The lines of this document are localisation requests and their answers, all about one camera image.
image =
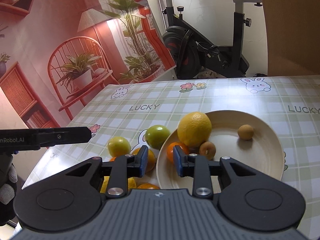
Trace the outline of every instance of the yellow flower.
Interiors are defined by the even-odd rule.
[[[205,87],[205,83],[196,84],[196,88],[203,88],[203,87]]]

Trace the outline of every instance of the plant pot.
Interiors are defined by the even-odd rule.
[[[150,76],[148,76],[147,78],[139,81],[138,83],[147,83],[147,82],[152,82],[155,78],[157,78],[158,76],[160,76],[161,74],[164,73],[163,68],[159,65],[158,69],[153,72]]]
[[[80,77],[77,77],[76,79],[73,80],[73,84],[79,89],[84,88],[86,85],[90,84],[91,82],[92,82],[92,76],[91,76],[90,70],[87,70]]]
[[[0,61],[0,78],[5,74],[7,71],[7,65],[4,61]]]

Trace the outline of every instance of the bowl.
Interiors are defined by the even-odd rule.
[[[212,123],[209,141],[214,143],[217,153],[213,158],[219,161],[223,156],[234,158],[275,179],[281,180],[284,171],[284,152],[278,136],[264,121],[254,115],[231,110],[206,113]],[[238,128],[249,124],[254,128],[251,140],[242,140]],[[177,130],[165,141],[158,156],[156,175],[159,186],[163,189],[187,188],[192,193],[193,178],[181,178],[175,166],[167,159],[169,144],[179,142]],[[211,176],[215,193],[221,192],[216,176]]]

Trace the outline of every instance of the bunny illustration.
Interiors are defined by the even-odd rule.
[[[263,81],[264,78],[259,77],[254,80],[250,78],[242,78],[241,81],[246,83],[246,89],[251,93],[258,93],[258,91],[270,91],[271,86]]]
[[[158,154],[159,154],[159,151],[156,150],[156,149],[152,149],[148,144],[147,144],[147,141],[146,141],[146,138],[145,138],[145,134],[147,132],[147,129],[143,130],[140,135],[139,135],[139,138],[138,138],[138,144],[133,147],[133,149],[131,150],[131,152],[133,152],[135,149],[138,149],[138,148],[141,148],[143,145],[146,145],[149,147],[150,150],[152,150],[152,152],[155,154],[155,156],[157,157]]]
[[[121,98],[123,97],[127,92],[128,92],[128,89],[132,87],[132,86],[127,86],[127,87],[119,87],[116,92],[113,93],[113,95],[111,96],[111,99],[114,99],[114,98]]]

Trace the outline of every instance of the green fruit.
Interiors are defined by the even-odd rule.
[[[113,137],[108,141],[108,150],[112,157],[118,157],[130,153],[131,146],[126,138]]]
[[[165,140],[169,137],[170,131],[163,125],[151,126],[146,132],[146,141],[148,145],[153,148],[160,150]]]

